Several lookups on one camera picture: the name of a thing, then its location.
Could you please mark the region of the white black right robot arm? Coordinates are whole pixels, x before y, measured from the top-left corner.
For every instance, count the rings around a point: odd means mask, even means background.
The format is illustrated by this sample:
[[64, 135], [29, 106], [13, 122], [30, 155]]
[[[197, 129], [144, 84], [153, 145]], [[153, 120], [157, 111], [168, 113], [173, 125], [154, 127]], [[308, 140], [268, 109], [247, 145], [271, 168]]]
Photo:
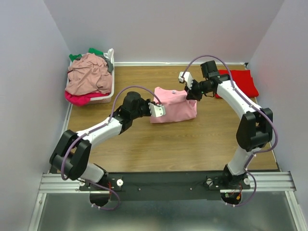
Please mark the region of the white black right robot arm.
[[200, 101], [208, 93], [224, 99], [240, 119], [236, 132], [238, 148], [233, 159], [215, 177], [207, 177], [210, 190], [236, 189], [247, 179], [247, 168], [254, 156], [272, 140], [273, 112], [250, 100], [231, 78], [231, 72], [221, 74], [215, 61], [201, 64], [204, 80], [196, 81], [187, 71], [179, 74], [185, 84], [188, 100]]

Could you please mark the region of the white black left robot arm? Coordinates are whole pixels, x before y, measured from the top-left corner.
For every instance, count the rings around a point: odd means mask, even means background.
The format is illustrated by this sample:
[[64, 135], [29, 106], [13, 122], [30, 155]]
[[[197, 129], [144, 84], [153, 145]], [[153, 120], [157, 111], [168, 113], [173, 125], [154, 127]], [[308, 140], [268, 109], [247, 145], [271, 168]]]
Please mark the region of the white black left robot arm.
[[89, 162], [91, 150], [128, 130], [133, 120], [152, 116], [155, 106], [156, 102], [143, 99], [139, 93], [128, 92], [122, 105], [103, 122], [79, 132], [66, 130], [51, 154], [50, 164], [60, 171], [63, 180], [90, 181], [94, 189], [102, 190], [107, 183], [106, 170]]

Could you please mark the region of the light pink t shirt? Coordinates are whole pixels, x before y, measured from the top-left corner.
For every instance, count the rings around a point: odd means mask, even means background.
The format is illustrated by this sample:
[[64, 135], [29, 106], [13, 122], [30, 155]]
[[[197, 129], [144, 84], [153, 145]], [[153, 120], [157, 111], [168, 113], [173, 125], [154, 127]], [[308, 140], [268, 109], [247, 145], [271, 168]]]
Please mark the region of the light pink t shirt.
[[166, 114], [160, 117], [151, 116], [150, 123], [182, 122], [197, 117], [197, 101], [187, 100], [186, 91], [166, 90], [156, 87], [154, 93], [165, 107]]

